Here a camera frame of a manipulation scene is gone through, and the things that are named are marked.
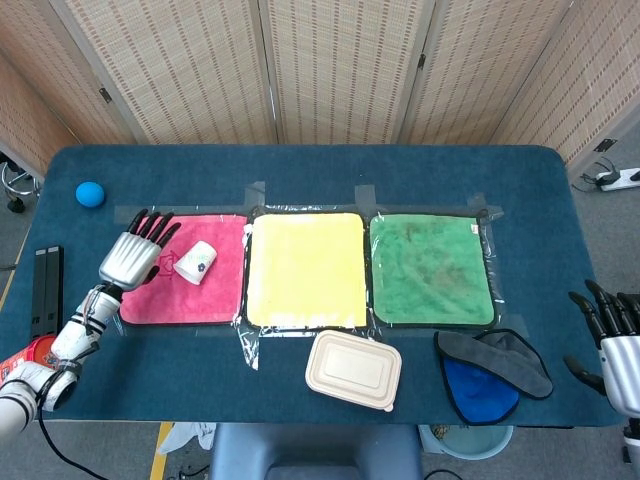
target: power strip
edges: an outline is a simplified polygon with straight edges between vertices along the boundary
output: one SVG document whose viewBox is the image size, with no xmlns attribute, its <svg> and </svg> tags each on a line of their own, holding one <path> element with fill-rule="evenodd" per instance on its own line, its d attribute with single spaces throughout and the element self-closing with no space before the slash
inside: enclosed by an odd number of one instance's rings
<svg viewBox="0 0 640 480">
<path fill-rule="evenodd" d="M 640 181 L 629 180 L 633 175 L 640 172 L 640 168 L 627 168 L 626 170 L 620 170 L 620 178 L 613 182 L 611 185 L 602 185 L 600 190 L 603 192 L 611 192 L 613 190 L 622 190 L 624 188 L 640 187 Z M 609 175 L 609 172 L 602 172 L 596 175 L 596 180 Z"/>
</svg>

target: silver robotic hand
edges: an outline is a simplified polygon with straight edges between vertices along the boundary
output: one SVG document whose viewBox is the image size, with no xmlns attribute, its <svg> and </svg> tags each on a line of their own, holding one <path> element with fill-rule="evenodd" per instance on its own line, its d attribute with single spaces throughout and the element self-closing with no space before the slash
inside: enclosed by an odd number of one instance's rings
<svg viewBox="0 0 640 480">
<path fill-rule="evenodd" d="M 55 370 L 25 362 L 0 386 L 0 444 L 20 433 L 38 410 L 54 411 L 71 396 L 85 359 L 99 349 L 107 322 L 120 308 L 122 293 L 157 274 L 153 265 L 180 224 L 166 228 L 172 213 L 156 224 L 158 212 L 142 224 L 146 214 L 147 210 L 140 211 L 120 235 L 100 266 L 103 283 L 89 291 L 53 342 L 51 352 L 58 358 Z"/>
<path fill-rule="evenodd" d="M 582 383 L 605 395 L 611 406 L 629 417 L 624 429 L 625 456 L 640 478 L 640 303 L 635 296 L 605 292 L 587 280 L 597 308 L 584 296 L 569 292 L 584 314 L 598 349 L 602 376 L 586 371 L 573 356 L 564 357 L 571 373 Z"/>
</svg>

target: blue table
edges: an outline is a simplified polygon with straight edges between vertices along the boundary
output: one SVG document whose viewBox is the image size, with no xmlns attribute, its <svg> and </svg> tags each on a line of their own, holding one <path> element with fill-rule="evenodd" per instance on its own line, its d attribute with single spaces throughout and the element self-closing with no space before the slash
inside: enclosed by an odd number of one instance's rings
<svg viewBox="0 0 640 480">
<path fill-rule="evenodd" d="M 105 204 L 81 207 L 75 187 L 101 183 Z M 560 157 L 543 147 L 90 146 L 53 160 L 22 260 L 0 316 L 0 358 L 29 336 L 33 252 L 65 248 L 70 315 L 97 281 L 98 266 L 135 205 L 242 205 L 245 186 L 264 181 L 267 204 L 353 204 L 354 187 L 374 185 L 387 205 L 466 205 L 482 192 L 504 217 L 493 223 L 503 295 L 523 319 L 555 390 L 523 398 L 506 423 L 605 425 L 619 419 L 562 363 L 597 356 L 569 290 L 592 277 Z M 384 413 L 310 391 L 304 370 L 312 339 L 262 339 L 260 369 L 243 359 L 230 327 L 156 328 L 120 336 L 113 326 L 85 366 L 57 418 L 296 423 L 460 423 L 446 397 L 431 333 L 388 333 L 403 358 L 395 408 Z"/>
</svg>

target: white cloth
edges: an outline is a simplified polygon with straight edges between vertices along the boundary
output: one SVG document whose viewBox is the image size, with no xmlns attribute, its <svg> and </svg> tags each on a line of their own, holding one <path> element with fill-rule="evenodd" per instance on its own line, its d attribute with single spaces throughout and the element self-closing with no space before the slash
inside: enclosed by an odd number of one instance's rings
<svg viewBox="0 0 640 480">
<path fill-rule="evenodd" d="M 193 437 L 198 437 L 198 443 L 205 450 L 211 450 L 216 434 L 215 423 L 177 422 L 169 431 L 167 438 L 158 447 L 158 453 L 165 455 L 184 447 Z"/>
</svg>

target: container lid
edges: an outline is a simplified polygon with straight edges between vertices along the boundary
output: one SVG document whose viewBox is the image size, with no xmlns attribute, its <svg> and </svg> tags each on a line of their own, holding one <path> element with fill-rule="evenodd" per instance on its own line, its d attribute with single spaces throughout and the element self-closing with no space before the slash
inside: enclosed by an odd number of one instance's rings
<svg viewBox="0 0 640 480">
<path fill-rule="evenodd" d="M 305 378 L 316 392 L 390 412 L 401 366 L 393 347 L 325 330 L 313 342 Z"/>
</svg>

